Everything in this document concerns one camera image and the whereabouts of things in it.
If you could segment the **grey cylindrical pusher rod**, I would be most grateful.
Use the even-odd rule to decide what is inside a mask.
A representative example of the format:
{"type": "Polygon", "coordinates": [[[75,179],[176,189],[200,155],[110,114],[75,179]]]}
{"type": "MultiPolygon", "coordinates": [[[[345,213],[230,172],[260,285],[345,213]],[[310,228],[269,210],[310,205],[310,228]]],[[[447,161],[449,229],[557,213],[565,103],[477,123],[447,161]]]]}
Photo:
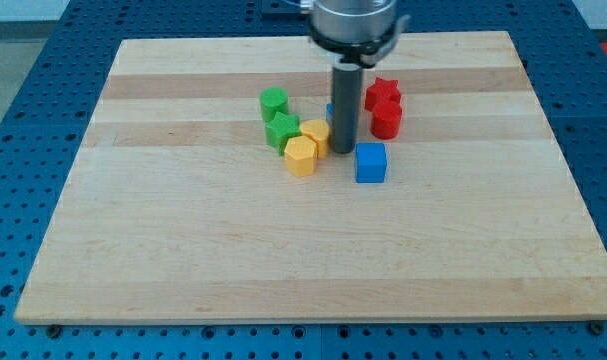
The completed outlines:
{"type": "Polygon", "coordinates": [[[331,149],[339,154],[354,150],[363,83],[361,68],[332,68],[331,149]]]}

